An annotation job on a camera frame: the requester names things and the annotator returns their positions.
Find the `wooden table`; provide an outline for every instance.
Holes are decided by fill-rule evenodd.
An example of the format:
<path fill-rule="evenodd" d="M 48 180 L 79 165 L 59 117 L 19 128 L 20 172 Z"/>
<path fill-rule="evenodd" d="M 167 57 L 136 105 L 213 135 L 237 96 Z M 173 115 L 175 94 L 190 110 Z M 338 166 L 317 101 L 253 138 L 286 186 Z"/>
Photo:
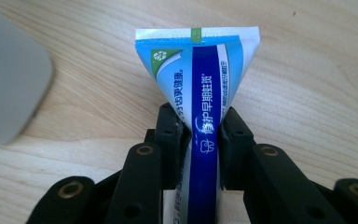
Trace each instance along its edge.
<path fill-rule="evenodd" d="M 55 78 L 0 146 L 0 223 L 23 223 L 58 180 L 99 182 L 154 128 L 166 102 L 134 49 L 136 28 L 254 26 L 261 45 L 233 106 L 257 143 L 283 148 L 328 188 L 358 178 L 358 1 L 20 1 L 0 14 L 43 45 Z M 222 223 L 249 222 L 227 191 Z"/>

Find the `blurry gray object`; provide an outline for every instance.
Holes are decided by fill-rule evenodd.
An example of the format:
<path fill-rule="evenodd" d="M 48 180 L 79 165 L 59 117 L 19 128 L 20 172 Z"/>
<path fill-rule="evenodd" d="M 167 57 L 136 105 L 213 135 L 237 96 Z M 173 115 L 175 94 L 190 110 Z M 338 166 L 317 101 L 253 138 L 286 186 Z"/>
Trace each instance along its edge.
<path fill-rule="evenodd" d="M 0 144 L 23 130 L 51 80 L 43 47 L 0 16 Z"/>

